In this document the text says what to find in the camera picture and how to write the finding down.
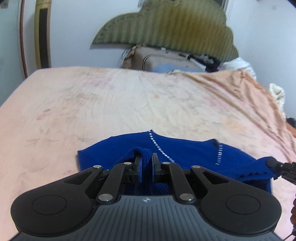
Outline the blue knit sweater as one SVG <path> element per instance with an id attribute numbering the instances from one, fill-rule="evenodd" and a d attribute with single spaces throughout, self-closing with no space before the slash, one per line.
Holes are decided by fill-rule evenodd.
<path id="1" fill-rule="evenodd" d="M 255 159 L 216 139 L 190 141 L 160 136 L 152 130 L 109 137 L 78 151 L 81 170 L 94 165 L 112 169 L 114 165 L 142 157 L 142 183 L 149 195 L 166 195 L 168 186 L 152 182 L 152 154 L 160 162 L 178 164 L 182 169 L 199 165 L 223 176 L 271 192 L 274 173 L 267 167 L 268 157 Z"/>

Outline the dark clothes pile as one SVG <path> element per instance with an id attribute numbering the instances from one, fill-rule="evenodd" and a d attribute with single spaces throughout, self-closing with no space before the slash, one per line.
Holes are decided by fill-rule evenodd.
<path id="1" fill-rule="evenodd" d="M 187 59 L 205 66 L 206 72 L 217 72 L 221 68 L 221 61 L 205 54 L 189 54 Z"/>

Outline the pink bed sheet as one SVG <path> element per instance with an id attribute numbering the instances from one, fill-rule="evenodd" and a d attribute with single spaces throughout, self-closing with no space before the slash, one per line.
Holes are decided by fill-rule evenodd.
<path id="1" fill-rule="evenodd" d="M 148 130 L 295 161 L 277 103 L 246 71 L 38 70 L 1 106 L 1 240 L 16 235 L 10 208 L 20 194 L 76 173 L 79 150 Z"/>

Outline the white fluffy cloth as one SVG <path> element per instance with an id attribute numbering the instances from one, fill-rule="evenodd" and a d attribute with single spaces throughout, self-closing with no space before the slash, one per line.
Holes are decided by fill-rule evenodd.
<path id="1" fill-rule="evenodd" d="M 246 70 L 255 80 L 257 79 L 252 65 L 249 62 L 243 60 L 241 57 L 235 58 L 234 60 L 228 62 L 222 62 L 220 65 L 220 70 Z M 283 115 L 285 115 L 285 90 L 274 83 L 270 83 L 269 92 L 276 100 L 278 106 L 280 107 L 280 110 L 283 112 Z"/>

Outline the white floral wardrobe door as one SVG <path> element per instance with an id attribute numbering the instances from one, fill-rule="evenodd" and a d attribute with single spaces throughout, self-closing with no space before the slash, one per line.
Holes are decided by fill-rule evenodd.
<path id="1" fill-rule="evenodd" d="M 1 104 L 28 76 L 23 50 L 24 5 L 19 0 L 1 1 Z"/>

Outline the olive padded headboard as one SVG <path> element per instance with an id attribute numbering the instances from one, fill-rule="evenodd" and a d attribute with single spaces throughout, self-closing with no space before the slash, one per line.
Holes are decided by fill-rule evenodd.
<path id="1" fill-rule="evenodd" d="M 224 10 L 215 1 L 148 1 L 140 11 L 116 16 L 93 44 L 144 44 L 206 54 L 222 62 L 239 56 Z"/>

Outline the gold tower fan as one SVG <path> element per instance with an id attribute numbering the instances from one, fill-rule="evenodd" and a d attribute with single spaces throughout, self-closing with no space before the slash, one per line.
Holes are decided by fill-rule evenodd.
<path id="1" fill-rule="evenodd" d="M 35 56 L 37 69 L 51 67 L 50 17 L 51 0 L 36 1 L 34 17 Z"/>

